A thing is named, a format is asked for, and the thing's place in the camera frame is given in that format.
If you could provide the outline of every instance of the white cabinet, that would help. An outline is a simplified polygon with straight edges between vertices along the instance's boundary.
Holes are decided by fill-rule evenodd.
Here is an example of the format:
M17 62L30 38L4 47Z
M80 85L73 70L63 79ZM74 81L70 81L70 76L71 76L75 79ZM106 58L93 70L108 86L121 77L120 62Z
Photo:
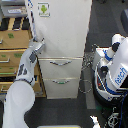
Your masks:
M31 3L32 8L25 1L31 28L32 10L37 39L44 38L46 43L38 58L47 98L76 98L92 0L31 0Z

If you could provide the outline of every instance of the cabinet drawer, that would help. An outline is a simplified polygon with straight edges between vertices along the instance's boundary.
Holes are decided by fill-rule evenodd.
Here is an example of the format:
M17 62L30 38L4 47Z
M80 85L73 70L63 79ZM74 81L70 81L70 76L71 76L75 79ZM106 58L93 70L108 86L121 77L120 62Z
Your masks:
M15 76L17 71L18 67L0 67L0 76Z
M16 76L19 67L0 67L0 76ZM34 75L39 75L39 69L37 65L34 68Z
M48 99L77 98L79 79L43 80Z
M10 81L11 82L0 82L0 93L7 93L9 87L13 84L13 81L14 80L14 77L11 78L10 77ZM39 81L39 76L36 76L36 79L35 79L35 85L33 86L33 90L34 92L40 92L41 91L41 87L40 87L40 81Z
M0 31L0 49L28 48L29 34L27 30Z
M0 50L0 66L19 66L20 58L25 50Z
M82 59L39 59L43 78L79 77Z

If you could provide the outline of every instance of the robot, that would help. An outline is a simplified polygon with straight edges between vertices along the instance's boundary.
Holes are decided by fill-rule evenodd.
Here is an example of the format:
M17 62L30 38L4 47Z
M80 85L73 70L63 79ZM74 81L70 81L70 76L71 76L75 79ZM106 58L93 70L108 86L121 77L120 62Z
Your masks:
M96 48L92 69L94 94L107 106L119 104L128 91L128 38L115 34L112 46Z
M35 93L32 86L35 84L34 67L37 55L44 47L42 42L33 42L22 55L18 73L14 83L9 88L4 101L3 128L28 128L24 121L24 114L34 104Z

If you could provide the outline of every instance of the white panel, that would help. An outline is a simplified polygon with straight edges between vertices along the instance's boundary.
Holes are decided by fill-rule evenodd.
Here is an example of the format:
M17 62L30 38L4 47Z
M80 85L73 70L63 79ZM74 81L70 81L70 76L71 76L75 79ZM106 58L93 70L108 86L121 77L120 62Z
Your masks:
M50 17L39 16L38 3L49 4ZM32 0L32 4L37 37L46 43L39 57L83 56L92 0Z
M43 79L54 78L80 78L82 59L57 59L57 60L40 60L39 64Z
M48 99L77 98L79 79L71 79L65 84L44 80L44 86Z

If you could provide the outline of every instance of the sticker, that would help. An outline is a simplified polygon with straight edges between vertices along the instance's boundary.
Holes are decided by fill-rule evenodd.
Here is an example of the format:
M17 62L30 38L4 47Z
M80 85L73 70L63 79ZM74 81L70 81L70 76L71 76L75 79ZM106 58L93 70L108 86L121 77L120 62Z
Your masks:
M113 81L117 88L119 88L122 85L127 75L128 70L124 67L123 64L120 64L116 70L115 76L113 77Z
M1 55L1 57L6 57L6 55Z
M48 3L38 3L38 11L39 11L39 16L49 17L50 16L49 4Z
M11 14L20 14L21 13L21 9L10 9L8 10L8 13L11 13Z
M15 56L16 58L21 58L22 54L23 54L23 53L14 53L14 56Z
M9 38L14 38L14 35L12 33L8 33Z

